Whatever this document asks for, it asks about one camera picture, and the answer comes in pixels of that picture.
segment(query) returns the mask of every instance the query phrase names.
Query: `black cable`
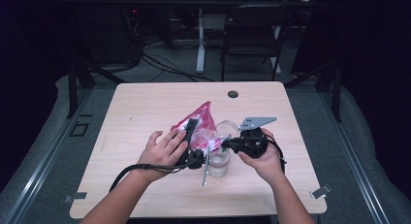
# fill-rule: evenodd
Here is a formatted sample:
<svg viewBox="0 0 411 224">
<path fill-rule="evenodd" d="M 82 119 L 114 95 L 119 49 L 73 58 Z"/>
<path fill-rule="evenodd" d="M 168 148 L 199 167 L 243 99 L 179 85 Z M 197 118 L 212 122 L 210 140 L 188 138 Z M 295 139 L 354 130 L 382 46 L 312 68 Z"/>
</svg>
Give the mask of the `black cable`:
<svg viewBox="0 0 411 224">
<path fill-rule="evenodd" d="M 154 170 L 160 173 L 164 173 L 164 174 L 174 174 L 177 173 L 181 170 L 183 170 L 184 168 L 190 166 L 191 164 L 193 164 L 194 162 L 196 162 L 200 157 L 200 154 L 197 155 L 197 157 L 192 160 L 191 162 L 188 162 L 186 164 L 183 165 L 179 165 L 179 166 L 161 166 L 161 165 L 152 165 L 152 164 L 134 164 L 134 165 L 130 165 L 127 168 L 125 168 L 123 171 L 121 171 L 121 173 L 117 176 L 117 178 L 114 180 L 114 182 L 111 185 L 110 191 L 112 191 L 112 189 L 114 189 L 115 186 L 117 186 L 118 182 L 130 171 L 135 170 L 135 169 L 144 169 L 144 170 Z"/>
<path fill-rule="evenodd" d="M 207 77 L 201 77 L 201 76 L 196 76 L 196 75 L 191 75 L 191 74 L 185 73 L 184 71 L 182 71 L 181 69 L 179 69 L 176 65 L 173 64 L 173 62 L 171 62 L 171 61 L 168 60 L 167 58 L 162 57 L 162 56 L 160 56 L 160 55 L 153 54 L 153 53 L 151 53 L 151 54 L 152 54 L 153 56 L 160 57 L 160 58 L 162 58 L 163 60 L 166 60 L 168 63 L 170 63 L 170 64 L 173 65 L 173 67 L 168 66 L 168 65 L 165 65 L 165 64 L 161 63 L 160 61 L 158 61 L 157 59 L 155 59 L 155 58 L 153 58 L 152 56 L 150 56 L 149 54 L 147 54 L 147 53 L 145 53 L 145 52 L 142 53 L 142 56 L 143 56 L 143 57 L 146 57 L 146 58 L 150 59 L 151 61 L 153 61 L 153 62 L 155 62 L 155 63 L 157 63 L 157 64 L 159 64 L 159 65 L 161 65 L 161 66 L 163 66 L 163 67 L 166 67 L 166 68 L 172 70 L 172 71 L 164 70 L 164 71 L 166 71 L 166 72 L 174 73 L 174 74 L 178 74 L 178 75 L 183 75 L 183 76 L 187 77 L 189 80 L 192 80 L 192 81 L 196 81 L 195 79 L 214 81 L 214 80 L 212 80 L 212 79 L 210 79 L 210 78 L 207 78 Z M 151 66 L 153 66 L 153 67 L 155 67 L 155 68 L 157 68 L 157 69 L 159 69 L 159 70 L 163 70 L 163 69 L 160 69 L 160 68 L 152 65 L 151 63 L 148 63 L 148 64 L 151 65 Z"/>
<path fill-rule="evenodd" d="M 154 81 L 154 80 L 156 80 L 156 79 L 158 79 L 158 78 L 160 78 L 161 77 L 161 75 L 163 75 L 163 73 L 165 72 L 165 71 L 167 71 L 165 68 L 164 68 L 164 66 L 163 66 L 163 68 L 159 68 L 159 67 L 157 67 L 157 66 L 155 66 L 155 65 L 153 65 L 153 64 L 151 64 L 151 63 L 149 63 L 146 59 L 144 59 L 143 57 L 142 57 L 142 60 L 145 62 L 145 63 L 147 63 L 148 65 L 150 65 L 150 66 L 152 66 L 152 67 L 154 67 L 154 68 L 156 68 L 156 69 L 158 69 L 158 70 L 160 70 L 160 74 L 158 74 L 156 77 L 154 77 L 153 79 L 151 79 L 151 80 L 149 80 L 148 82 L 151 82 L 151 81 Z"/>
<path fill-rule="evenodd" d="M 269 136 L 269 135 L 265 135 L 265 136 L 270 138 L 270 140 L 267 139 L 267 142 L 269 142 L 270 144 L 274 145 L 277 148 L 278 154 L 280 156 L 281 170 L 285 174 L 285 164 L 287 162 L 285 161 L 284 154 L 283 154 L 280 146 L 277 144 L 277 142 L 275 141 L 275 139 L 272 136 Z"/>
</svg>

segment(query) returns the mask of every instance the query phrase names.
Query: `wrist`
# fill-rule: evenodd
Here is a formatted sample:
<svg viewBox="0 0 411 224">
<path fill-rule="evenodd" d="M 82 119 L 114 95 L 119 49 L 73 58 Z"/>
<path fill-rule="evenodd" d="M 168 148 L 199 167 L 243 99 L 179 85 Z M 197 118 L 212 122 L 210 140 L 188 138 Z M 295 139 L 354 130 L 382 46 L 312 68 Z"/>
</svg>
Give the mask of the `wrist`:
<svg viewBox="0 0 411 224">
<path fill-rule="evenodd" d="M 148 185 L 150 185 L 152 181 L 149 180 L 146 176 L 144 176 L 144 171 L 145 170 L 143 169 L 135 169 L 129 173 L 129 176 L 138 185 L 148 187 Z"/>
<path fill-rule="evenodd" d="M 287 177 L 281 172 L 277 174 L 273 174 L 272 176 L 267 179 L 267 183 L 272 188 L 272 190 L 281 187 L 284 183 L 287 182 Z"/>
</svg>

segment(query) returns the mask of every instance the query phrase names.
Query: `person's left hand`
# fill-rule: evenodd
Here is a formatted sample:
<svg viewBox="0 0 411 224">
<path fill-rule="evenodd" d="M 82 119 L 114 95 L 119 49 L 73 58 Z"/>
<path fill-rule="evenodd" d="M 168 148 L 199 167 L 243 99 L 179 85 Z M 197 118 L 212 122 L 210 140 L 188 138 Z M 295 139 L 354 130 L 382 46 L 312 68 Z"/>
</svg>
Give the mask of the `person's left hand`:
<svg viewBox="0 0 411 224">
<path fill-rule="evenodd" d="M 161 166 L 173 166 L 181 157 L 181 154 L 187 148 L 186 141 L 181 142 L 186 135 L 184 130 L 179 131 L 173 129 L 167 134 L 159 143 L 157 139 L 163 134 L 162 131 L 154 132 L 148 139 L 145 150 L 140 156 L 138 164 L 151 164 Z M 155 170 L 139 170 L 144 179 L 151 183 L 163 176 L 165 173 L 157 172 Z"/>
</svg>

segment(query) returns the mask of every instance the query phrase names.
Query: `pink plastic bag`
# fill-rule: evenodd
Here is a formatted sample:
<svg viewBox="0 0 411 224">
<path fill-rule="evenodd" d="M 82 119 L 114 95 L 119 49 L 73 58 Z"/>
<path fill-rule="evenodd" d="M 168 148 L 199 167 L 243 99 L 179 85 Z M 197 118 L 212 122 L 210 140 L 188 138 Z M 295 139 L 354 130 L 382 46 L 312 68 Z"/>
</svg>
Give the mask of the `pink plastic bag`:
<svg viewBox="0 0 411 224">
<path fill-rule="evenodd" d="M 210 145 L 210 150 L 213 151 L 221 145 L 221 140 L 217 136 L 217 129 L 215 128 L 215 123 L 211 116 L 210 104 L 211 102 L 209 101 L 205 102 L 194 112 L 178 122 L 178 124 L 172 126 L 172 129 L 178 128 L 179 130 L 183 130 L 190 118 L 197 119 L 199 121 L 193 135 L 191 136 L 190 145 L 193 149 L 206 150 L 206 148 Z"/>
</svg>

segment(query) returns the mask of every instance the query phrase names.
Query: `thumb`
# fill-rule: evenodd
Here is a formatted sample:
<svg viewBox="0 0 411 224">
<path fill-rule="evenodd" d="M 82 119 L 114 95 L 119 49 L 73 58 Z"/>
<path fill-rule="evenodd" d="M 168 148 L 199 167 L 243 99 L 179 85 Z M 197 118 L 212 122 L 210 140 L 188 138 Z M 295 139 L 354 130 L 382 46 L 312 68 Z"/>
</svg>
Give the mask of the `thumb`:
<svg viewBox="0 0 411 224">
<path fill-rule="evenodd" d="M 251 161 L 253 160 L 250 156 L 248 156 L 246 153 L 240 151 L 238 153 L 238 157 L 244 162 L 246 165 L 251 166 Z"/>
<path fill-rule="evenodd" d="M 163 134 L 163 131 L 156 131 L 151 134 L 150 138 L 148 139 L 147 145 L 157 145 L 157 139 Z"/>
</svg>

